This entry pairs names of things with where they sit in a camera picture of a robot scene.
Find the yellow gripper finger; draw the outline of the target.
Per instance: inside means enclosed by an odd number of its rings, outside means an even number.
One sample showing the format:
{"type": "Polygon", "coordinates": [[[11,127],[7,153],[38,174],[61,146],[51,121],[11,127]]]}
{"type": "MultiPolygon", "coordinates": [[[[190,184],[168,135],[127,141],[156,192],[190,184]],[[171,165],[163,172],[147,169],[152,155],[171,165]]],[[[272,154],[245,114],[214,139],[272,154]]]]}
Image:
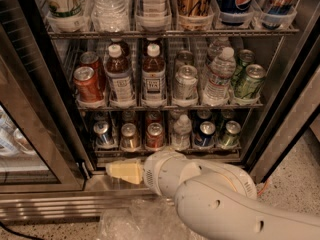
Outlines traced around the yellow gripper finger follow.
{"type": "Polygon", "coordinates": [[[114,178],[138,185],[142,182],[143,166],[140,159],[126,159],[107,163],[106,173],[114,178]]]}

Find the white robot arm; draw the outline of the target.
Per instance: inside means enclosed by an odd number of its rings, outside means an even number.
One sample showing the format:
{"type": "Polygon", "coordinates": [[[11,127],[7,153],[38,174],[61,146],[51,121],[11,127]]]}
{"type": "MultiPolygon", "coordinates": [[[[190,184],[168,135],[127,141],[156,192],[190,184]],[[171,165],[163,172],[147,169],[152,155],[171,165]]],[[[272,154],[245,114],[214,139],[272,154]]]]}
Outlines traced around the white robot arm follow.
{"type": "Polygon", "coordinates": [[[171,198],[180,220],[209,240],[320,240],[319,217],[259,202],[252,178],[237,166],[165,149],[144,162],[109,163],[106,172],[171,198]]]}

